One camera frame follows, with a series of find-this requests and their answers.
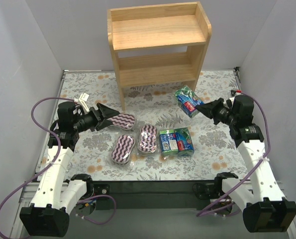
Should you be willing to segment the green blue sponge pack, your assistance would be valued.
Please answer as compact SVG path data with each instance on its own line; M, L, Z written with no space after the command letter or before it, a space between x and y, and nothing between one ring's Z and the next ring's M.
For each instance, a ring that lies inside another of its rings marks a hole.
M194 146L192 138L187 127L174 129L178 146L178 156L192 156L194 154Z
M161 154L163 157L174 156L179 152L174 129L165 129L159 132Z
M201 98L187 85L177 90L175 92L175 97L179 107L191 119L199 113L196 106L204 104Z

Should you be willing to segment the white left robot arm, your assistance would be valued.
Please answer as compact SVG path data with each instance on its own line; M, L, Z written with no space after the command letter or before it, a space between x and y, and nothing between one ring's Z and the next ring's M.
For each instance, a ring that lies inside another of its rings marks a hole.
M88 174L74 175L62 189L68 164L81 132L99 131L110 125L119 112L105 105L85 109L71 101L58 105L57 120L50 126L47 163L30 205L19 217L30 236L63 237L68 230L70 213L79 204L94 203L95 187Z

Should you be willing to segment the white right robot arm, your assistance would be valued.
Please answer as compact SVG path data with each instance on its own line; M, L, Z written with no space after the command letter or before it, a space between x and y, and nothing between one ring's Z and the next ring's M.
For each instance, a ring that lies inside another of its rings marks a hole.
M242 212L247 231L286 232L296 216L296 203L285 197L274 177L268 159L269 136L263 135L260 127L253 123L256 105L258 102L252 97L237 95L231 100L220 98L196 106L214 124L221 122L229 126L230 136L248 169L242 180L232 173L216 176L220 196L197 216L218 212L214 206L229 197Z

